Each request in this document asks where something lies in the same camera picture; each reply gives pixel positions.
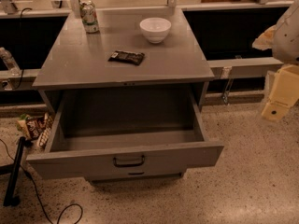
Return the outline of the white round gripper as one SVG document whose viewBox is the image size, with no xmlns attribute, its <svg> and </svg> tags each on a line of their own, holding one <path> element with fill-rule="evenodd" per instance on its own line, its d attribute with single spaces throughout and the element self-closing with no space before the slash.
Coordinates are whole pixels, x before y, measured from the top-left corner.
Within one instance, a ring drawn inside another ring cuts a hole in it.
<svg viewBox="0 0 299 224">
<path fill-rule="evenodd" d="M 255 49 L 272 48 L 273 57 L 283 63 L 274 74 L 271 91 L 262 117 L 279 121 L 299 100 L 299 0 L 295 0 L 279 18 L 276 26 L 267 28 L 252 43 Z"/>
</svg>

